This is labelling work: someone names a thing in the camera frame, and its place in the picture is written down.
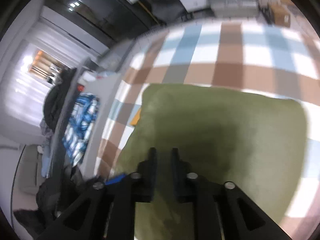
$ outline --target olive green fabric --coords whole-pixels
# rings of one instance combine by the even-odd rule
[[[135,236],[193,239],[192,206],[178,204],[173,196],[173,147],[193,172],[213,182],[234,181],[279,222],[300,178],[305,143],[305,115],[294,100],[223,88],[150,85],[116,165],[116,174],[133,172],[150,147],[157,149],[154,200],[137,203]]]

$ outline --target checkered tablecloth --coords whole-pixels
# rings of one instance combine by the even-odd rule
[[[164,31],[137,53],[117,91],[97,158],[108,177],[134,127],[151,83],[220,86],[300,101],[308,118],[301,179],[280,226],[304,240],[320,221],[320,42],[256,23],[188,25]]]

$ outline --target silver screw head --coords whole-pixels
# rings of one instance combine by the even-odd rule
[[[93,184],[93,188],[94,189],[102,189],[104,187],[102,182],[96,182],[95,184]]]
[[[131,173],[131,178],[140,179],[141,178],[141,174],[138,173],[138,172]]]
[[[236,185],[233,182],[228,181],[224,184],[224,187],[227,189],[234,189],[236,187]]]
[[[194,172],[190,172],[187,174],[187,178],[188,179],[196,179],[196,178],[198,178],[198,174],[196,174]]]

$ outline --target orange object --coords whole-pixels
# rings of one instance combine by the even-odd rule
[[[133,119],[130,122],[130,125],[132,126],[136,126],[139,119],[140,119],[140,112],[141,112],[141,108],[139,108],[138,112],[135,114],[135,116],[133,117]]]

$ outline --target cardboard box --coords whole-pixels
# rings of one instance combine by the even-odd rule
[[[290,13],[285,8],[283,8],[283,6],[274,3],[270,5],[270,10],[271,18],[275,25],[290,28]]]

